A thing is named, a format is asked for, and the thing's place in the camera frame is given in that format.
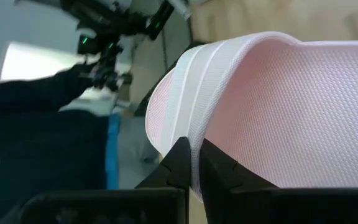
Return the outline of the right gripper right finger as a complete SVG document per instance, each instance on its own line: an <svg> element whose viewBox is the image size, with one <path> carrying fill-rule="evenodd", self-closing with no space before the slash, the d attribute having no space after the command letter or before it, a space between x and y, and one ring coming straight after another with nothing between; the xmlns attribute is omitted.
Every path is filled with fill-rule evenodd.
<svg viewBox="0 0 358 224"><path fill-rule="evenodd" d="M208 223L358 223L358 188L280 188L207 139L200 188Z"/></svg>

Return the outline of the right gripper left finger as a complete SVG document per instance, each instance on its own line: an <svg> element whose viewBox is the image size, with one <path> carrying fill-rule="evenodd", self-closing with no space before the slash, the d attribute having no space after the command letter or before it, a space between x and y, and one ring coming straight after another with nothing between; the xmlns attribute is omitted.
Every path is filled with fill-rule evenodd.
<svg viewBox="0 0 358 224"><path fill-rule="evenodd" d="M21 208L21 224L187 223L190 143L180 137L158 167L131 190L53 192Z"/></svg>

